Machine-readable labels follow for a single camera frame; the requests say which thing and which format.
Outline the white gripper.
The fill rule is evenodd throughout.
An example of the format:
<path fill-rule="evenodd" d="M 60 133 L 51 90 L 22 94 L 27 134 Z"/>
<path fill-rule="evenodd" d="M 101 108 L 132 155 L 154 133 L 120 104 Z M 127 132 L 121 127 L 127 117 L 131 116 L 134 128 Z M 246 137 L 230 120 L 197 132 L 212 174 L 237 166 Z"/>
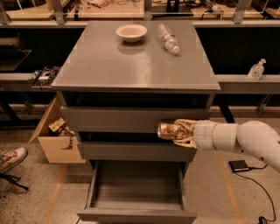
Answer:
<path fill-rule="evenodd" d="M 193 130 L 193 138 L 176 139 L 173 142 L 176 145 L 186 148 L 198 148 L 203 151 L 214 150 L 213 133 L 217 122 L 209 120 L 195 121 L 189 119 L 177 119 L 175 122 L 188 130 Z"/>

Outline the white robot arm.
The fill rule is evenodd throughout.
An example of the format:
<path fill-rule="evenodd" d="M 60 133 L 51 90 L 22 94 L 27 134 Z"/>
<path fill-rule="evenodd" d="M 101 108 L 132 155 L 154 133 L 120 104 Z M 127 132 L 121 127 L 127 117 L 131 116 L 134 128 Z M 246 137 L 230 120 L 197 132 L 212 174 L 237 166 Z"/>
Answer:
<path fill-rule="evenodd" d="M 264 122 L 237 124 L 178 119 L 174 124 L 189 131 L 188 138 L 174 141 L 177 145 L 250 155 L 280 172 L 280 135 Z"/>

